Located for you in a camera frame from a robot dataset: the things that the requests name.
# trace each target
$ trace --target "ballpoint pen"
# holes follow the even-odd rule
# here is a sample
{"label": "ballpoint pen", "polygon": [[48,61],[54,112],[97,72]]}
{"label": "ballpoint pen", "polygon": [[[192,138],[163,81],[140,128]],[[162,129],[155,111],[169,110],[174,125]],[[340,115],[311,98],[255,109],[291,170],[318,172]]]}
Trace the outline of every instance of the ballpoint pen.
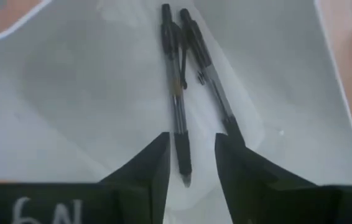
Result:
{"label": "ballpoint pen", "polygon": [[[169,4],[162,5],[161,25],[162,46],[165,52],[167,76],[170,82],[172,109],[174,111],[174,136],[179,172],[186,187],[191,184],[190,141],[184,109],[183,89],[185,81],[185,63],[187,45],[182,30],[172,21]],[[182,48],[182,67],[180,68],[179,46]]]}
{"label": "ballpoint pen", "polygon": [[180,17],[183,22],[183,33],[185,34],[188,46],[192,49],[195,60],[200,67],[200,71],[198,72],[199,81],[201,84],[205,84],[205,82],[209,83],[211,92],[220,108],[221,120],[227,134],[232,139],[239,142],[239,144],[245,146],[245,140],[239,130],[237,120],[226,98],[226,93],[221,85],[218,72],[213,66],[212,59],[197,22],[192,20],[187,9],[180,11]]}

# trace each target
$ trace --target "black pen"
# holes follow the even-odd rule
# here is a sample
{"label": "black pen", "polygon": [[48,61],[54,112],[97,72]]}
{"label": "black pen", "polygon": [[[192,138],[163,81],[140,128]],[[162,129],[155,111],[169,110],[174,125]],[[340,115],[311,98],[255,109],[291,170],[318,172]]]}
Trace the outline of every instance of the black pen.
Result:
{"label": "black pen", "polygon": [[200,67],[198,79],[201,84],[204,84],[205,82],[209,83],[211,92],[220,107],[222,116],[221,120],[225,126],[227,134],[232,139],[239,142],[239,144],[245,146],[245,140],[239,130],[237,120],[226,98],[226,93],[221,86],[218,72],[212,64],[212,59],[209,55],[209,51],[206,47],[205,41],[203,40],[203,36],[197,22],[192,20],[187,9],[182,9],[180,11],[180,17],[183,22],[183,31],[185,33],[187,43],[189,47],[191,47],[195,60]]}
{"label": "black pen", "polygon": [[[187,88],[185,81],[187,46],[182,30],[172,21],[169,4],[162,5],[161,38],[166,57],[167,76],[170,82],[171,101],[174,111],[174,136],[178,168],[185,186],[189,187],[191,184],[192,165],[183,99],[183,89]],[[182,48],[181,68],[179,46]]]}

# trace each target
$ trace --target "white plastic surface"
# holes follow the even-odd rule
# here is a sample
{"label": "white plastic surface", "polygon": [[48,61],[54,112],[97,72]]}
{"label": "white plastic surface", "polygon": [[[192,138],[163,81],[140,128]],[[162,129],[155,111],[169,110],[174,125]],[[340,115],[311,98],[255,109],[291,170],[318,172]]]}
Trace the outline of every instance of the white plastic surface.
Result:
{"label": "white plastic surface", "polygon": [[[53,0],[0,40],[0,179],[97,181],[172,130],[163,2]],[[352,184],[352,122],[313,2],[195,0],[199,12],[168,2],[174,19],[186,7],[201,27],[252,150],[317,184]],[[172,151],[165,219],[229,223],[213,152],[223,130],[193,67],[192,186]]]}

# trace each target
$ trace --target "pen tip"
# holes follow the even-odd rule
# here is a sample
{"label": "pen tip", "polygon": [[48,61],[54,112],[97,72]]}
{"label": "pen tip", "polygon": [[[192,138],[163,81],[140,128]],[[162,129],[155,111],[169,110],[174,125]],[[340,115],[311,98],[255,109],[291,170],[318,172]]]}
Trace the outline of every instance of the pen tip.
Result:
{"label": "pen tip", "polygon": [[190,185],[191,185],[191,174],[183,175],[182,179],[183,179],[184,186],[185,187],[190,187]]}

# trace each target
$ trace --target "pen grip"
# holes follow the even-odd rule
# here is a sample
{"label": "pen grip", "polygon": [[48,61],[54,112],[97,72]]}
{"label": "pen grip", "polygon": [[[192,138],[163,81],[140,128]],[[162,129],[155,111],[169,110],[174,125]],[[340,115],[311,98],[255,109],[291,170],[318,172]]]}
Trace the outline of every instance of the pen grip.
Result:
{"label": "pen grip", "polygon": [[180,174],[190,175],[192,173],[192,166],[188,131],[182,134],[175,133],[175,146]]}
{"label": "pen grip", "polygon": [[227,135],[234,140],[237,144],[240,144],[241,147],[245,146],[245,140],[241,131],[239,130],[237,120],[234,116],[230,116],[227,119],[223,120],[223,125],[226,128]]}

